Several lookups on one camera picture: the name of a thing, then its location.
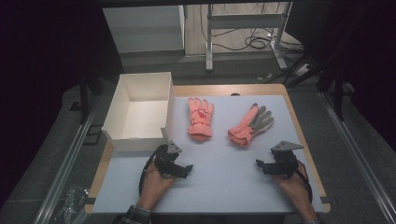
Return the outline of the pink glove with grey palm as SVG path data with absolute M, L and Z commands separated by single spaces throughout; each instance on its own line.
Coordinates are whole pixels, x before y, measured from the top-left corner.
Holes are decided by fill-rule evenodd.
M 240 122 L 228 131 L 229 139 L 240 147 L 248 147 L 252 139 L 272 127 L 275 120 L 266 106 L 253 104 Z

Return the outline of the white power strip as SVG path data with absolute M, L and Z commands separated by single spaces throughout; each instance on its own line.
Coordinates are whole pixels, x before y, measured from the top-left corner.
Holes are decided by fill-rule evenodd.
M 305 74 L 306 72 L 308 72 L 310 69 L 312 68 L 312 66 L 308 63 L 305 63 L 303 66 L 301 66 L 296 72 L 295 75 L 297 77 L 300 77 L 301 75 Z

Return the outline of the grey metal stand frame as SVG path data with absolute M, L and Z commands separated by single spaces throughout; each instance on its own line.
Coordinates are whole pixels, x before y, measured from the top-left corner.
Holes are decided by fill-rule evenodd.
M 290 13 L 290 7 L 291 2 L 287 2 L 282 13 L 213 15 L 211 5 L 208 5 L 205 69 L 208 72 L 213 70 L 212 30 L 276 28 L 276 38 L 270 42 L 270 47 L 276 57 L 279 68 L 286 70 L 287 64 L 280 52 L 280 41 Z

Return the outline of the clear plastic bag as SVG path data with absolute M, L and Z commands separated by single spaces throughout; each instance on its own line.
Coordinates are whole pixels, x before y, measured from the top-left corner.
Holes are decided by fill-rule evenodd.
M 90 191 L 72 186 L 64 195 L 63 206 L 53 215 L 50 224 L 84 224 L 90 216 L 85 211 Z

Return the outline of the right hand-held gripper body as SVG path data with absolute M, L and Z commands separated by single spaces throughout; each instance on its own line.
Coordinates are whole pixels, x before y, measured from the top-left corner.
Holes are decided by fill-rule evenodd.
M 271 175 L 286 175 L 291 177 L 294 170 L 298 167 L 298 162 L 295 154 L 296 149 L 303 149 L 304 147 L 282 140 L 280 143 L 271 148 L 273 158 L 275 159 L 274 167 L 270 172 Z

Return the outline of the white cardboard box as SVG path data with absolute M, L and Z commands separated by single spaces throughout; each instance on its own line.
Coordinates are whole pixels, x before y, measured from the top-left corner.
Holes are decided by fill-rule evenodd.
M 102 131 L 119 152 L 153 151 L 172 136 L 170 72 L 121 74 Z

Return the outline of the person's right hand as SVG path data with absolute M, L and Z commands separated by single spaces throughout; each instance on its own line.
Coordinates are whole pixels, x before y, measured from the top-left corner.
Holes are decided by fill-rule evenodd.
M 283 179 L 279 175 L 274 175 L 273 179 L 288 196 L 298 211 L 302 222 L 318 218 L 309 200 L 308 190 L 305 188 L 304 181 L 297 174 L 294 174 L 289 179 Z

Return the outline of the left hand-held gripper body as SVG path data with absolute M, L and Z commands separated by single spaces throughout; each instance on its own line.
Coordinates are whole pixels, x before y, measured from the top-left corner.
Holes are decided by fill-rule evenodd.
M 175 164 L 175 160 L 181 152 L 182 149 L 174 142 L 158 147 L 154 163 L 162 175 L 170 175 L 171 171 L 177 171 L 179 165 Z

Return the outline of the black floor bracket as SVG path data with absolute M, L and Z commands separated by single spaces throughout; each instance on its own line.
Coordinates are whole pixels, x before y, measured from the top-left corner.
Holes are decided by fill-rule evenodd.
M 84 146 L 96 146 L 99 143 L 101 137 L 101 124 L 91 125 L 84 137 Z

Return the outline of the person's left hand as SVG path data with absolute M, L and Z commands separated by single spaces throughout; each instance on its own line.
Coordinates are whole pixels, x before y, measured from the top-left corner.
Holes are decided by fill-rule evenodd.
M 174 180 L 173 177 L 163 178 L 152 162 L 147 169 L 142 192 L 136 205 L 151 210 L 166 191 L 171 188 Z

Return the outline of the light blue table mat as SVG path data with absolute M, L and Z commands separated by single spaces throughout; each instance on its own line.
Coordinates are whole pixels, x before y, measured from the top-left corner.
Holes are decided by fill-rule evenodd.
M 186 179 L 174 182 L 154 208 L 157 214 L 287 214 L 295 208 L 270 175 L 257 166 L 256 159 L 274 162 L 271 148 L 282 140 L 305 145 L 299 140 L 290 111 L 282 95 L 209 96 L 213 103 L 212 138 L 202 144 L 187 134 L 188 97 L 175 98 L 174 137 L 183 150 L 176 163 L 193 164 Z M 274 125 L 253 138 L 247 149 L 231 143 L 227 131 L 236 126 L 254 104 L 272 111 Z M 305 163 L 313 190 L 313 206 L 324 212 L 314 176 L 305 157 L 305 149 L 295 150 Z M 124 213 L 138 201 L 138 184 L 148 154 L 113 152 L 104 182 L 96 197 L 93 213 Z

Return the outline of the aluminium rail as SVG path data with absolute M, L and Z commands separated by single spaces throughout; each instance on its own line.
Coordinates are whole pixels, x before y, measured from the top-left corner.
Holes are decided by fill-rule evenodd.
M 79 125 L 78 131 L 67 149 L 59 170 L 54 177 L 47 195 L 43 200 L 38 212 L 36 214 L 33 224 L 49 224 L 51 216 L 54 212 L 56 204 L 61 197 L 65 183 L 70 175 L 73 165 L 77 159 L 80 148 L 84 142 L 84 138 L 92 124 L 92 119 L 96 113 L 97 106 L 101 100 L 101 96 L 94 96 L 90 104 L 90 112 L 87 118 Z
M 335 113 L 335 106 L 333 105 L 330 96 L 326 92 L 320 92 L 318 95 L 325 104 L 325 107 L 332 119 L 332 122 L 334 123 L 335 128 L 337 129 L 337 132 L 339 132 L 344 143 L 346 144 L 349 154 L 357 165 L 367 187 L 372 192 L 375 201 L 378 204 L 379 209 L 384 215 L 386 221 L 388 224 L 396 224 L 396 206 L 389 197 L 389 194 L 383 184 L 376 177 L 368 161 L 364 158 L 361 148 L 358 146 L 347 125 Z

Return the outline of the white cabinet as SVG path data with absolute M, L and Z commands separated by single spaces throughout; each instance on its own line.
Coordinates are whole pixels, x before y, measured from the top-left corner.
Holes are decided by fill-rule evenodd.
M 184 49 L 184 7 L 113 7 L 104 15 L 118 53 Z

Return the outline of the pink glove with red mark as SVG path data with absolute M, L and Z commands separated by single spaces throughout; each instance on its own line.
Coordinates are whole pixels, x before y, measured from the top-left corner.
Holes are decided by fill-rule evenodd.
M 188 133 L 194 140 L 204 142 L 212 137 L 211 120 L 214 112 L 214 105 L 206 99 L 198 97 L 189 98 L 190 126 Z

